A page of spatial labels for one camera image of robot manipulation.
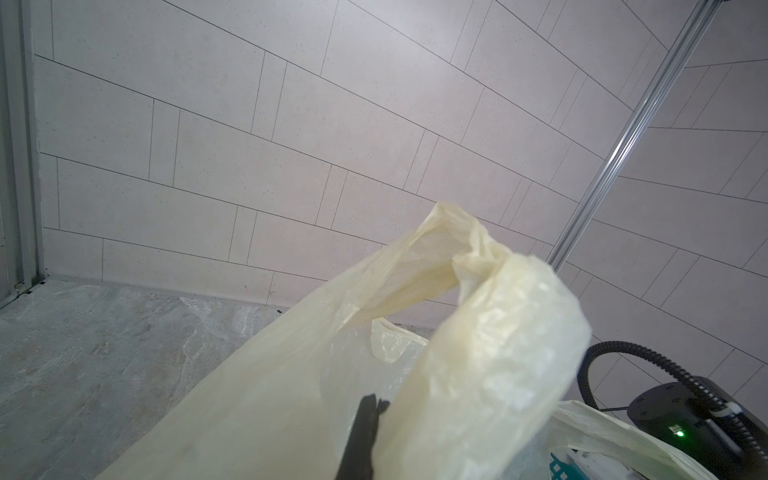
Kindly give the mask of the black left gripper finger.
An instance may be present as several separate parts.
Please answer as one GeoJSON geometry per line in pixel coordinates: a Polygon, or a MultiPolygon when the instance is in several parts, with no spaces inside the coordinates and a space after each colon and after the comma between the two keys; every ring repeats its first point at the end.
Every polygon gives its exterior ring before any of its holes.
{"type": "Polygon", "coordinates": [[[354,417],[349,438],[336,474],[336,480],[371,480],[374,478],[372,450],[380,417],[390,402],[375,394],[363,396],[354,417]]]}

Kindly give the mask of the yellow plastic bag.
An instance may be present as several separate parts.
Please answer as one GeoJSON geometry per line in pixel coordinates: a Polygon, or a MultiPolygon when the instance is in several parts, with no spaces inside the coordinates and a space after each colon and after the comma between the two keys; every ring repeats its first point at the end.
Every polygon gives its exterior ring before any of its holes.
{"type": "Polygon", "coordinates": [[[362,398],[388,402],[378,479],[546,479],[558,449],[706,479],[661,440],[565,395],[592,340],[549,265],[440,203],[243,344],[106,479],[331,479],[362,398]]]}

